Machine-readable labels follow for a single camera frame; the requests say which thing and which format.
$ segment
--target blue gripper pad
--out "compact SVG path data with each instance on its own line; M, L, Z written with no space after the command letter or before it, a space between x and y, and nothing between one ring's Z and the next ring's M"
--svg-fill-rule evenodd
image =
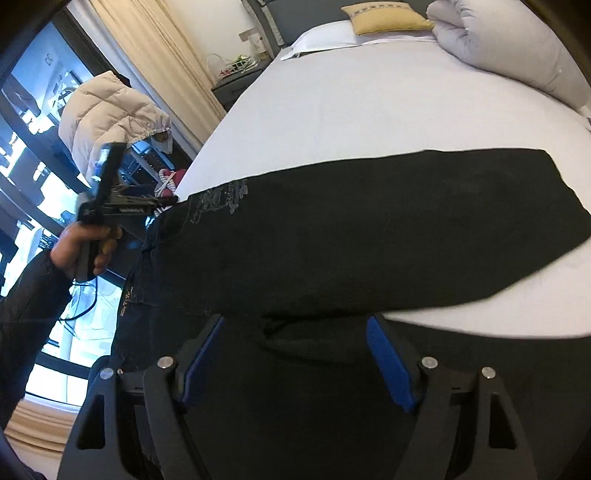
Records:
M412 413L420 400L416 393L420 382L418 355L408 342L402 346L404 341L394 334L383 318L371 317L365 336L392 400L406 413Z
M202 346L187 368L184 375L183 393L180 397L181 405L187 409L194 407L199 402L201 393L205 388L210 364L208 360L212 356L212 344L222 327L223 321L224 318L220 317L215 324L206 325L197 337L197 341L200 341Z

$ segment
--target white pillow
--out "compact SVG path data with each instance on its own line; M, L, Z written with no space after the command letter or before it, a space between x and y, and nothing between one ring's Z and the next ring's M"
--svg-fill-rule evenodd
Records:
M555 33L520 0L436 0L439 44L461 61L519 80L577 109L591 89Z
M398 40L436 41L430 31L377 32L367 35L355 35L351 20L331 22L311 28L302 33L291 51L281 57L287 60L298 57L302 53L313 51L335 50L337 48L359 47L371 43L382 43Z

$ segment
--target glass window pane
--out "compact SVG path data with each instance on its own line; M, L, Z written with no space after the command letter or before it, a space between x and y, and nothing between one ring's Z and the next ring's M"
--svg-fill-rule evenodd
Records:
M35 365L27 383L27 392L49 400L81 406L86 397L87 385L88 380Z
M53 24L26 49L0 93L0 284L8 294L25 266L56 241L76 218L72 179L82 175L58 135L72 93L92 78ZM63 317L73 317L95 299L94 283L74 286ZM96 307L71 322L58 322L43 351L91 367L111 351L121 289L98 279ZM81 404L86 380L36 365L27 391L51 400Z

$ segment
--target human hand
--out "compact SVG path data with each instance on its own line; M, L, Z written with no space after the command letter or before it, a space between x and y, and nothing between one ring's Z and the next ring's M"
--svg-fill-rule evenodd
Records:
M51 250L51 261L68 278L74 280L82 245L89 241L101 241L100 251L95 258L95 269L93 271L94 275L101 275L109 265L111 255L117 247L117 240L121 238L122 234L120 227L111 231L111 228L105 225L72 223L64 229L60 239Z

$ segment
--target nightstand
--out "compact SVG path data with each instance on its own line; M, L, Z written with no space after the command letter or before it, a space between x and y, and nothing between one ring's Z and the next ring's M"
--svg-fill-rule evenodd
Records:
M238 97L259 78L270 63L271 60L261 60L256 67L245 72L233 73L214 85L212 92L226 112L230 111L230 108L236 103Z

